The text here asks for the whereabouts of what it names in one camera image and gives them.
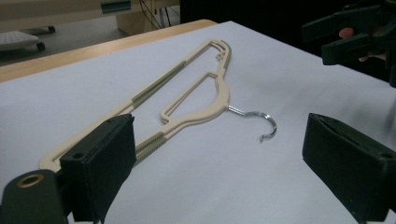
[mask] white table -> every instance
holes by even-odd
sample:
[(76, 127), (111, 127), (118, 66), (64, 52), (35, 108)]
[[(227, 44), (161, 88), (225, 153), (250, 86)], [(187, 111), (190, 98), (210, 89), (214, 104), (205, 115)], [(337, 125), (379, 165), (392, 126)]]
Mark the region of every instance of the white table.
[[(271, 115), (276, 136), (260, 143), (269, 130), (265, 120), (229, 111), (182, 130), (132, 170), (106, 223), (355, 224), (303, 161), (308, 113), (339, 119), (396, 148), (396, 90), (231, 21), (0, 83), (1, 189), (208, 38), (233, 50), (225, 76), (230, 104)], [(178, 91), (214, 67), (211, 53), (132, 113), (136, 140), (161, 126), (160, 111)], [(180, 109), (207, 105), (215, 94), (205, 82)], [(395, 219), (391, 213), (386, 223)]]

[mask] bolt hole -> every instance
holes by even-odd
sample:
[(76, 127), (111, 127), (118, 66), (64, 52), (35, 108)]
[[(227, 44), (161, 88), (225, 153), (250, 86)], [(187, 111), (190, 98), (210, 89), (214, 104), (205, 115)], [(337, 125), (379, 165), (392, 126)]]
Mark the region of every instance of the bolt hole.
[(84, 153), (79, 152), (79, 153), (76, 153), (76, 154), (73, 155), (73, 159), (80, 159), (83, 156), (84, 156)]
[(17, 184), (18, 187), (25, 189), (32, 187), (38, 183), (41, 182), (41, 180), (44, 179), (44, 176), (42, 174), (37, 174), (37, 175), (28, 175), (22, 180), (20, 180)]

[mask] silver hanger hook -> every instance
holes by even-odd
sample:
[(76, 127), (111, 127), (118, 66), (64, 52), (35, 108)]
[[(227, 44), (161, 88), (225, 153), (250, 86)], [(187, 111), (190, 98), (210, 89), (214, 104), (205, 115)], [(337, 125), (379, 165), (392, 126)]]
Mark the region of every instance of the silver hanger hook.
[(273, 138), (275, 136), (277, 126), (276, 126), (275, 120), (273, 118), (271, 118), (271, 116), (269, 116), (269, 115), (267, 115), (265, 113), (262, 113), (260, 111), (244, 112), (244, 111), (242, 111), (240, 109), (237, 109), (237, 108), (235, 108), (235, 107), (233, 107), (231, 105), (228, 105), (228, 110), (230, 110), (230, 111), (232, 111), (235, 114), (240, 115), (240, 116), (244, 116), (244, 117), (258, 116), (258, 117), (262, 117), (262, 118), (265, 118), (266, 120), (268, 120), (271, 123), (271, 125), (273, 126), (273, 130), (270, 133), (265, 133), (265, 134), (261, 135), (260, 136), (260, 142), (264, 141), (264, 139), (270, 139), (270, 138)]

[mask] green grip strip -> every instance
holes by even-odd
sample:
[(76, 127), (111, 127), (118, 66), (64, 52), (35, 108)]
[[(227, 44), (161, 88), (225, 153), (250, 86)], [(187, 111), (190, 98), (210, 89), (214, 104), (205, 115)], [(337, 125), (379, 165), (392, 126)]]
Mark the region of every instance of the green grip strip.
[(156, 133), (136, 147), (136, 163), (140, 163), (166, 142), (163, 133)]
[(152, 83), (150, 86), (139, 92), (134, 98), (132, 98), (132, 106), (134, 108), (137, 108), (138, 106), (142, 105), (150, 96), (152, 96), (155, 92), (157, 92), (157, 90), (159, 90), (170, 79), (172, 79), (172, 77), (174, 77), (184, 67), (185, 64), (186, 61), (181, 62), (168, 73)]

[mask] wooden table edge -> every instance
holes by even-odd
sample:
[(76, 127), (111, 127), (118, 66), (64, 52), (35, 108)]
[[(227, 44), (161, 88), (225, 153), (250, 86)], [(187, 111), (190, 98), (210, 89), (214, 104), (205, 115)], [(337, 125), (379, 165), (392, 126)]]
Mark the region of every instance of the wooden table edge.
[(73, 49), (25, 62), (4, 65), (0, 67), (0, 82), (9, 81), (19, 77), (26, 77), (52, 68), (109, 54), (117, 50), (147, 44), (149, 42), (164, 39), (166, 37), (181, 35), (215, 24), (217, 23), (210, 20), (192, 21), (161, 30), (151, 31), (140, 35), (132, 35), (122, 39), (88, 46), (81, 49)]

